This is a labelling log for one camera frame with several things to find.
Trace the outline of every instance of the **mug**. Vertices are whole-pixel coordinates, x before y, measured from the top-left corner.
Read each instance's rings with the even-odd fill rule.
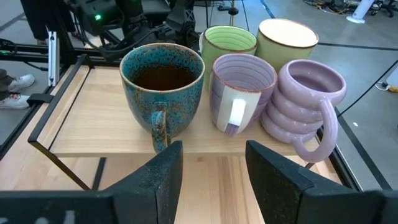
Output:
[[[264,110],[277,74],[266,61],[248,54],[227,54],[213,65],[210,110],[213,124],[227,136],[250,126]]]
[[[214,61],[230,53],[254,55],[257,49],[256,36],[245,29],[233,26],[214,26],[207,28],[203,35],[201,57],[205,62],[205,90],[208,91],[210,73]]]
[[[172,65],[187,71],[193,81],[172,90],[152,90],[134,83],[144,70]],[[201,97],[205,64],[193,50],[177,44],[148,44],[138,47],[125,55],[120,63],[120,74],[124,92],[131,112],[138,123],[152,134],[155,151],[165,149],[171,138],[180,134],[193,119]],[[160,73],[168,83],[169,73]]]
[[[294,60],[282,67],[272,100],[261,114],[261,124],[274,138],[293,144],[305,161],[326,159],[337,142],[335,106],[346,95],[344,78],[332,68],[312,60]],[[323,125],[323,137],[315,151],[304,142]]]
[[[318,43],[311,28],[288,19],[266,19],[259,25],[256,56],[266,60],[278,72],[287,62],[309,58]]]

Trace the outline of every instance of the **green light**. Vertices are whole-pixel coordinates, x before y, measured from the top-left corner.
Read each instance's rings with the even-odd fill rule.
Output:
[[[100,19],[101,19],[101,15],[97,14],[97,15],[95,15],[95,17],[94,17],[94,18],[95,18],[95,20],[96,20],[96,21],[98,21],[98,20],[100,20]]]

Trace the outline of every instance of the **blue speckled mug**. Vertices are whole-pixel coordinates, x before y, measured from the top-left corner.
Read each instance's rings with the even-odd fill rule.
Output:
[[[173,65],[193,74],[195,80],[175,90],[148,90],[130,80],[140,71],[161,65]],[[148,44],[130,51],[120,63],[124,92],[138,123],[152,133],[156,152],[165,149],[171,138],[191,123],[201,96],[205,64],[193,50],[177,44]]]

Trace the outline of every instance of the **wooden shelf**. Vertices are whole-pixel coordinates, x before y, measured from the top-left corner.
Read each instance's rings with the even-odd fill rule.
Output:
[[[75,95],[76,92],[71,91],[70,96],[65,93],[63,98],[69,97],[71,101]],[[61,107],[57,113],[64,117],[69,105]],[[291,145],[270,137],[259,122],[233,138],[224,136],[211,122],[208,93],[205,91],[192,123],[181,135],[173,138],[173,141],[182,140],[184,153],[192,156],[242,156],[245,143],[249,139],[284,156],[296,155]],[[317,140],[312,139],[306,146],[310,150],[316,149]],[[155,153],[150,134],[139,126],[127,105],[119,69],[97,67],[90,71],[51,152],[58,157],[136,156]]]

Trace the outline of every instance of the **sneaker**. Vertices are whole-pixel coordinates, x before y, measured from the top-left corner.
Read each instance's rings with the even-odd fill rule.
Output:
[[[22,110],[29,107],[26,100],[29,96],[21,95],[19,93],[10,93],[10,95],[4,99],[0,100],[0,109],[17,109]]]
[[[383,1],[374,1],[372,3],[371,9],[379,10],[382,5],[383,5]]]
[[[23,75],[19,78],[15,78],[8,86],[8,91],[18,91],[26,88],[35,82],[35,77],[31,74]]]

